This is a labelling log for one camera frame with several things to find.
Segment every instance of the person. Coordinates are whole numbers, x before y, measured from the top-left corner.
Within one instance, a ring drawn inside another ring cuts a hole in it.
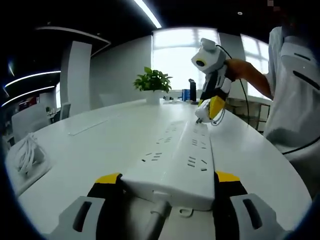
[[[288,12],[290,20],[269,35],[268,74],[261,74],[246,61],[228,59],[226,77],[245,79],[273,100],[264,136],[285,153],[314,197],[320,190],[320,71],[313,83],[297,77],[294,69],[284,65],[281,50],[286,37],[293,36],[295,44],[311,50],[320,69],[320,41],[311,25],[299,22],[301,12]]]

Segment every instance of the round white table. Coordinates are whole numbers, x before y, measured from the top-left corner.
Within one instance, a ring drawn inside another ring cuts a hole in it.
[[[196,107],[163,101],[151,106],[138,100],[85,112],[37,131],[53,167],[19,197],[31,222],[41,233],[52,232],[59,214],[86,196],[96,179],[125,173],[171,122],[196,121]],[[311,198],[289,161],[228,111],[219,126],[208,124],[208,129],[215,171],[238,176],[248,193],[275,210],[284,229],[293,229]]]

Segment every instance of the bright window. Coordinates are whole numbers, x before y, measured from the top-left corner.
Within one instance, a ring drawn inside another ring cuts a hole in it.
[[[60,82],[55,87],[55,105],[57,109],[61,108]]]
[[[202,89],[205,74],[191,62],[198,52],[201,38],[220,44],[216,29],[212,28],[173,28],[153,33],[152,68],[169,74],[172,90],[189,89],[189,79]]]
[[[251,63],[260,73],[267,74],[269,71],[269,46],[263,41],[241,35],[244,48],[245,60]],[[269,99],[248,83],[248,95],[263,99]]]

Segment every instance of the white sleeve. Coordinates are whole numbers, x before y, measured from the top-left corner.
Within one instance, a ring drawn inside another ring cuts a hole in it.
[[[282,45],[282,30],[281,27],[276,27],[270,32],[269,36],[269,72],[265,77],[269,83],[271,95],[275,96],[277,85],[277,66],[278,55]]]

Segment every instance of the ceiling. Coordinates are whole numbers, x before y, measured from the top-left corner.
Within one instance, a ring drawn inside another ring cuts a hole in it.
[[[280,24],[280,17],[267,6],[267,1],[144,0],[144,2],[163,28],[183,26],[218,28],[220,32],[235,35],[242,33],[268,42],[271,29]],[[0,81],[3,86],[31,74],[59,70],[63,51],[73,40],[91,43],[92,51],[102,48],[105,44],[76,33],[35,30],[37,27],[65,27],[96,35],[111,42],[111,45],[103,51],[150,35],[156,29],[133,0],[93,0],[90,1],[90,5],[88,2],[80,5],[78,1],[54,2],[54,6],[52,3],[48,4],[28,2],[17,7],[15,3],[7,2],[3,8],[8,12],[8,15],[0,16],[2,36],[4,36],[0,46]],[[10,73],[8,64],[11,65],[14,76]],[[59,74],[37,76],[12,84],[6,90],[10,97],[14,97],[29,90],[55,85],[59,79]]]

